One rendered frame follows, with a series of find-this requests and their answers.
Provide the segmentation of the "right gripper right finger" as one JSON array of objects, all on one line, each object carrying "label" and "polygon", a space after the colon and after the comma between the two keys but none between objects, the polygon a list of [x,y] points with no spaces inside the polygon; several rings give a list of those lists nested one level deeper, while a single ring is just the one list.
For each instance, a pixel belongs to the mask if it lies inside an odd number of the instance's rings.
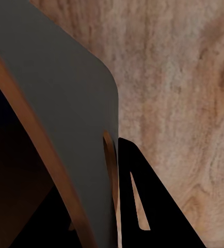
[{"label": "right gripper right finger", "polygon": [[[206,248],[138,147],[118,138],[122,248]],[[139,228],[133,175],[151,230]]]}]

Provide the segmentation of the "trash can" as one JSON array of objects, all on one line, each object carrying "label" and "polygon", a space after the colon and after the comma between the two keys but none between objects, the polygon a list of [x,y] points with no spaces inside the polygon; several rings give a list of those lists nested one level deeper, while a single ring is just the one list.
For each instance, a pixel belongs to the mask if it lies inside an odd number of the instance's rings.
[{"label": "trash can", "polygon": [[117,85],[28,0],[0,0],[0,248],[56,185],[83,248],[118,248]]}]

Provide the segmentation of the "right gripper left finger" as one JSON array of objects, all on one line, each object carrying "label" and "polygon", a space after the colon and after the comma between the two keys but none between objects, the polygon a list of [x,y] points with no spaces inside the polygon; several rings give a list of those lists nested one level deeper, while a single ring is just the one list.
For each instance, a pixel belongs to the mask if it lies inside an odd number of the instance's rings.
[{"label": "right gripper left finger", "polygon": [[9,248],[83,248],[54,185]]}]

